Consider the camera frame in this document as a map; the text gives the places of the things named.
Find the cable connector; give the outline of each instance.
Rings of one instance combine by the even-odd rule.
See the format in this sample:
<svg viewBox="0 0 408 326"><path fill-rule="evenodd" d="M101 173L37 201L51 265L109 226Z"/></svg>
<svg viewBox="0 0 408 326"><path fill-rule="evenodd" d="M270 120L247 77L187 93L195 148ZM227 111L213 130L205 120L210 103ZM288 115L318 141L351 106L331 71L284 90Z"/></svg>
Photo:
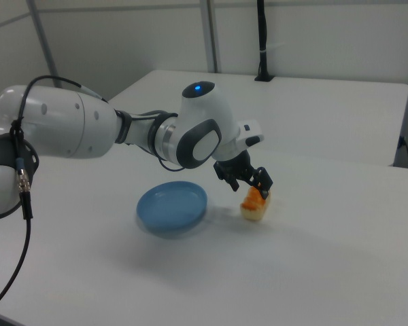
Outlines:
<svg viewBox="0 0 408 326"><path fill-rule="evenodd" d="M20 193L30 192L30 180L22 158L16 159L17 183Z"/></svg>
<svg viewBox="0 0 408 326"><path fill-rule="evenodd" d="M22 207L22 216L24 219L32 219L32 205L30 196L30 180L26 169L24 168L24 160L16 159L17 183L20 192L20 201Z"/></svg>

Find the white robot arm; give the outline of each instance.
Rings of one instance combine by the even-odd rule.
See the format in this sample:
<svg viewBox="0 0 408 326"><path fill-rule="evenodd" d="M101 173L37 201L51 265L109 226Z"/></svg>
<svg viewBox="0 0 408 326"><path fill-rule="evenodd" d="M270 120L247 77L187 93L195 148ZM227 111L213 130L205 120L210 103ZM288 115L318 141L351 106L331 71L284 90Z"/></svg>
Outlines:
<svg viewBox="0 0 408 326"><path fill-rule="evenodd" d="M12 86L0 94L0 133L17 119L25 89ZM272 185L264 168L251 167L246 151L263 140L257 121L236 122L226 99L208 81L184 89L178 114L133 115L87 94L36 86L27 97L21 127L24 139L40 156L96 158L114 143L134 144L183 168L196 168L212 156L217 176L235 191L239 179L266 198ZM11 146L3 137L0 141L2 147ZM18 201L15 168L1 163L0 216L18 208Z"/></svg>

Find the blue bowl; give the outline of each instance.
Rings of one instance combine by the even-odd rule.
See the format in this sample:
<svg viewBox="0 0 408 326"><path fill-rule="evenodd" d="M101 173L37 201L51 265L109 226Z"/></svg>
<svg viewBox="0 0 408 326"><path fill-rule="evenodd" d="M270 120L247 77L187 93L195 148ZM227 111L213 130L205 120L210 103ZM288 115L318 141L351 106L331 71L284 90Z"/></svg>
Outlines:
<svg viewBox="0 0 408 326"><path fill-rule="evenodd" d="M201 220L207 194L195 183L174 181L146 192L137 203L137 216L149 231L172 232L188 229Z"/></svg>

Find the orange object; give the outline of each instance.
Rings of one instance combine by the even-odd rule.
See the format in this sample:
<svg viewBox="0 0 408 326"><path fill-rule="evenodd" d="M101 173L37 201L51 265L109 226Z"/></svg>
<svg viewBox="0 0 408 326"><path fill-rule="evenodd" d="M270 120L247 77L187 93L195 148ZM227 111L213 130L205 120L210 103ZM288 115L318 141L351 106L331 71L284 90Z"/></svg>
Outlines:
<svg viewBox="0 0 408 326"><path fill-rule="evenodd" d="M266 200L264 200L260 192L254 188L251 187L248 190L248 194L243 200L243 202L240 205L240 211L246 219L252 220L252 221L260 221L263 218L263 215L265 214L266 208L269 205L270 201L270 194Z"/></svg>

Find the white wall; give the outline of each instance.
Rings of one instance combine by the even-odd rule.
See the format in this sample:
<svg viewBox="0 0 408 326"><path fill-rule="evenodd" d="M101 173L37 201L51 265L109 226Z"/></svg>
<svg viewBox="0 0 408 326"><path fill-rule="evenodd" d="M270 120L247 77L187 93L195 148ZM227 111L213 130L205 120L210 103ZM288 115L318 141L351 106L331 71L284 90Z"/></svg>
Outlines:
<svg viewBox="0 0 408 326"><path fill-rule="evenodd" d="M0 0L0 91L48 68L25 0Z"/></svg>
<svg viewBox="0 0 408 326"><path fill-rule="evenodd" d="M106 98L154 69L209 70L199 0L36 4L58 73Z"/></svg>
<svg viewBox="0 0 408 326"><path fill-rule="evenodd" d="M239 6L251 2L249 6ZM297 4L300 2L320 1ZM223 73L257 74L258 27L254 3L216 1ZM266 17L268 45L277 45L268 53L271 73L282 77L408 84L408 4L271 3L266 7ZM408 138L408 106L403 134ZM399 151L396 163L407 166L404 149Z"/></svg>

